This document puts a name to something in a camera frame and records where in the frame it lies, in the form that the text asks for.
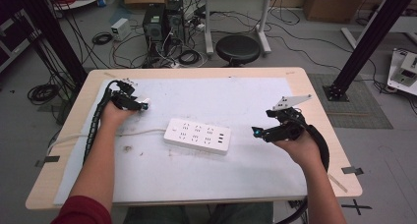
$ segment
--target forearm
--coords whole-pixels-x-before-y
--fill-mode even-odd
[[[307,181],[309,223],[346,223],[323,166],[303,169]]]
[[[88,196],[110,211],[114,190],[114,137],[117,127],[101,125],[70,196]]]

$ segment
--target round stool seat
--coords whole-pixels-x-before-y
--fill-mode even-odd
[[[238,67],[258,59],[261,48],[258,42],[245,35],[228,35],[215,46],[217,55],[229,62],[230,67]]]

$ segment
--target black pole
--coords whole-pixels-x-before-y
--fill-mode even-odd
[[[55,54],[61,60],[71,79],[75,91],[79,92],[86,81],[87,72],[74,52],[70,42],[53,17],[45,0],[19,0],[33,24],[42,32]]]
[[[355,77],[410,2],[411,0],[387,0],[381,7],[336,80],[331,86],[324,86],[329,100],[339,100],[345,96]]]

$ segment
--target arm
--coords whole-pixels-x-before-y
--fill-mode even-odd
[[[274,144],[288,152],[304,172],[309,223],[346,223],[321,161],[319,148],[309,133],[304,132],[297,140],[276,141]]]
[[[114,138],[118,127],[133,113],[135,111],[118,109],[111,101],[105,106],[92,149],[70,196],[90,197],[110,211],[114,189]]]

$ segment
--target white power strip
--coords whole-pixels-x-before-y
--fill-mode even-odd
[[[230,135],[228,128],[171,119],[163,138],[167,143],[225,155]]]

